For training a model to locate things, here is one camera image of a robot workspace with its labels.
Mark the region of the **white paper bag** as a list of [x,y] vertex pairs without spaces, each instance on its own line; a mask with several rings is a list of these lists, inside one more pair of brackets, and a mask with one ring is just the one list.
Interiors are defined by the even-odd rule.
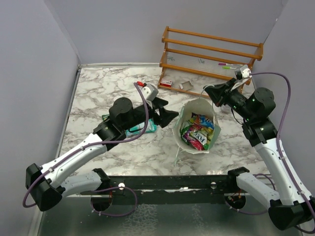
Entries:
[[[208,118],[210,118],[215,126],[215,132],[214,132],[214,136],[210,142],[210,148],[208,150],[202,150],[202,151],[198,151],[194,148],[192,148],[191,146],[187,145],[184,141],[182,141],[181,136],[180,136],[180,127],[182,125],[182,123],[186,120],[188,120],[191,117],[192,113],[196,113],[196,114],[200,114],[200,115],[205,115]],[[214,111],[214,107],[212,104],[210,104],[208,101],[206,101],[204,98],[198,98],[195,100],[192,100],[188,103],[186,103],[180,112],[179,115],[179,119],[176,122],[174,128],[172,129],[175,141],[178,145],[178,150],[175,156],[175,161],[174,164],[177,164],[178,160],[179,160],[179,152],[180,151],[184,151],[190,154],[201,154],[201,153],[209,153],[210,149],[214,146],[216,140],[219,137],[221,128],[219,126],[217,117],[216,117],[216,113]]]

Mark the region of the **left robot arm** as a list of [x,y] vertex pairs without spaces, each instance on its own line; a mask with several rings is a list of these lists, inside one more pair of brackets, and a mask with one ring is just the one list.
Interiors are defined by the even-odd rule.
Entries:
[[102,171],[92,171],[83,180],[74,182],[69,178],[93,158],[104,154],[120,143],[126,143],[126,131],[153,119],[154,124],[166,127],[179,113],[165,109],[168,101],[154,98],[144,101],[136,108],[130,99],[121,97],[109,109],[109,117],[102,121],[79,145],[63,156],[39,166],[35,163],[26,168],[26,196],[34,200],[33,206],[47,211],[56,206],[66,195],[84,191],[103,194],[109,182]]

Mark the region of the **teal snack packet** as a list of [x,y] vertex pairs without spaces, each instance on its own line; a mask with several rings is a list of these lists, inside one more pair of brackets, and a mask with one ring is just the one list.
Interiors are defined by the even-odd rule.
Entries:
[[[144,128],[145,123],[138,124],[128,130],[125,131],[125,134],[127,137],[138,135],[142,132]],[[149,119],[147,128],[145,130],[145,133],[154,133],[157,130],[157,125],[154,124],[152,119]]]

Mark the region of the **green marker pen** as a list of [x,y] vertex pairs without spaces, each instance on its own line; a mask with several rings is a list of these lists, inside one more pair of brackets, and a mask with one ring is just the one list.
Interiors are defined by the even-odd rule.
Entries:
[[245,70],[245,69],[248,69],[248,66],[247,65],[244,65],[244,66],[222,66],[222,69],[226,69],[226,70]]

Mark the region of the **red white small box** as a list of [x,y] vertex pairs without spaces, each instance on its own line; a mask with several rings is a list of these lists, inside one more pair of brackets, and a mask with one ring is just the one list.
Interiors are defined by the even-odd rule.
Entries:
[[166,79],[162,79],[160,82],[160,85],[164,87],[172,87],[172,84],[173,84],[173,81],[166,80]]

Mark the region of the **colourful snack packet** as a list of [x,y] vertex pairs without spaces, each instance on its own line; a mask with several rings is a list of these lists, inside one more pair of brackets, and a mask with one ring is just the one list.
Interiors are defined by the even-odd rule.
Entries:
[[213,121],[205,115],[192,113],[180,127],[182,141],[192,148],[202,151],[210,148],[214,136],[215,126]]

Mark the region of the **wooden shelf rack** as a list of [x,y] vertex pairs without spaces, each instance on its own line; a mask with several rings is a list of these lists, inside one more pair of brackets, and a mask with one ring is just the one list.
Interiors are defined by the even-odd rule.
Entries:
[[[211,81],[228,81],[234,70],[222,69],[219,62],[246,64],[250,69],[263,58],[263,43],[246,42],[166,26],[162,38],[163,54],[159,65],[160,89],[198,95],[201,86]],[[162,79],[173,81],[172,87],[160,85]],[[179,84],[191,81],[193,89],[184,91]]]

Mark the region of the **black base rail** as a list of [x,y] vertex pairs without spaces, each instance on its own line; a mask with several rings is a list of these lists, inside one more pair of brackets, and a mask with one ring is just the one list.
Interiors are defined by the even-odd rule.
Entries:
[[82,195],[95,195],[102,201],[111,200],[114,205],[138,204],[172,205],[211,203],[224,204],[225,196],[240,192],[236,179],[228,175],[192,176],[108,176],[99,190],[117,187],[114,190],[84,191]]

